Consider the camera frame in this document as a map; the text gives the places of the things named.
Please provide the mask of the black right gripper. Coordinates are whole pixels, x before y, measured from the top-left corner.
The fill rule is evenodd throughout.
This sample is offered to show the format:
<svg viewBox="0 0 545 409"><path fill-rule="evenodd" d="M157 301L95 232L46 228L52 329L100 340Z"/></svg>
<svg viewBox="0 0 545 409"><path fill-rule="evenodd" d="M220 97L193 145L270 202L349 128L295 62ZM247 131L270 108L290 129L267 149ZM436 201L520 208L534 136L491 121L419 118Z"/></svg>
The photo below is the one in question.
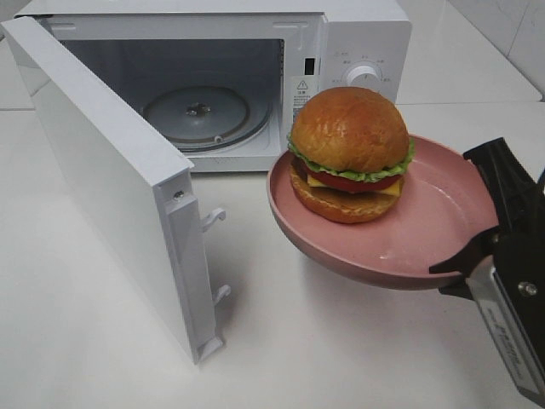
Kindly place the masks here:
<svg viewBox="0 0 545 409"><path fill-rule="evenodd" d="M503 137L466 151L496 210L499 228L473 236L454 256L429 268L430 274L461 277L439 293L475 302L499 302L501 285L511 298L544 294L544 176L531 178Z"/></svg>

